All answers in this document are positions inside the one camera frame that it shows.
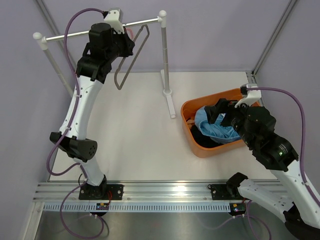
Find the pink hanger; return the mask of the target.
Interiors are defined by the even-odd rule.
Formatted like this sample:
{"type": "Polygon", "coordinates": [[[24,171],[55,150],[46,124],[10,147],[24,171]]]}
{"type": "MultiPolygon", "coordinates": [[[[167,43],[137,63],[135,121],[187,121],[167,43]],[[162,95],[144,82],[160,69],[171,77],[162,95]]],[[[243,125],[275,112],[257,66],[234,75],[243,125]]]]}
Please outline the pink hanger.
{"type": "Polygon", "coordinates": [[[134,39],[134,33],[133,33],[132,29],[130,29],[128,27],[126,27],[125,29],[126,29],[126,32],[129,35],[130,39],[133,40],[134,39]]]}

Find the light blue shorts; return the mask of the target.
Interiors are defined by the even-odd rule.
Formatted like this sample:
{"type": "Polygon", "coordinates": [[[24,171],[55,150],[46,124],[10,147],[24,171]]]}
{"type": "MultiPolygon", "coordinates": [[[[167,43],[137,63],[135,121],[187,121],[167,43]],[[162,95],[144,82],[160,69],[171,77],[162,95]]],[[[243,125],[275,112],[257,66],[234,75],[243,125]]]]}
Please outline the light blue shorts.
{"type": "Polygon", "coordinates": [[[221,126],[225,113],[220,113],[215,123],[210,124],[207,119],[205,107],[201,107],[195,113],[194,123],[202,135],[209,137],[218,144],[229,144],[241,140],[239,134],[232,126],[221,126]]]}

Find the navy blue shorts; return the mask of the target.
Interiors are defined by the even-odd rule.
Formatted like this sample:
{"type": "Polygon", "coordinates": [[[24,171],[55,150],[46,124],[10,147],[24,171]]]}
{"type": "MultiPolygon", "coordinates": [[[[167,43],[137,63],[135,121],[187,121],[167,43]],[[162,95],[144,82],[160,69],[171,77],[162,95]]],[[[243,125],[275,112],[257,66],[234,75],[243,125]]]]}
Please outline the navy blue shorts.
{"type": "Polygon", "coordinates": [[[209,135],[204,135],[196,125],[192,125],[189,130],[198,145],[209,149],[241,140],[239,134],[230,126],[214,126],[208,132],[209,135]]]}

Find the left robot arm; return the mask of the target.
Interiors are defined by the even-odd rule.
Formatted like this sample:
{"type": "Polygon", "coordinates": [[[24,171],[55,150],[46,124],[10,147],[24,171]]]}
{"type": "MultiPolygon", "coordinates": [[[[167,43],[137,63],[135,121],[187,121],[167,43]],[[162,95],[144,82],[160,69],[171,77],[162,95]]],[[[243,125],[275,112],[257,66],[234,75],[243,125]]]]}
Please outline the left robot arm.
{"type": "Polygon", "coordinates": [[[108,192],[105,175],[96,160],[98,143],[87,138],[90,115],[112,63],[119,57],[133,55],[135,43],[127,30],[114,29],[108,23],[96,23],[88,33],[82,57],[75,70],[76,85],[65,122],[50,134],[50,141],[82,168],[90,194],[103,199],[108,192]]]}

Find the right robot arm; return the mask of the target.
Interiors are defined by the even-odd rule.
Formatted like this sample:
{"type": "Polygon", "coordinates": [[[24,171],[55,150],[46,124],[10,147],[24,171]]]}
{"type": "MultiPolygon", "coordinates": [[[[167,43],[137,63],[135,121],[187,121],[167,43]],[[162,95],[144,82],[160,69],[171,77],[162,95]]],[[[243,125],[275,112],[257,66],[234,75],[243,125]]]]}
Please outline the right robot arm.
{"type": "Polygon", "coordinates": [[[255,159],[281,182],[289,198],[280,197],[257,186],[242,173],[228,181],[228,196],[240,196],[254,201],[273,213],[287,230],[299,240],[320,238],[320,207],[303,183],[300,161],[291,143],[275,133],[276,119],[263,106],[238,104],[221,98],[215,105],[204,108],[209,123],[224,114],[223,127],[233,127],[255,159]]]}

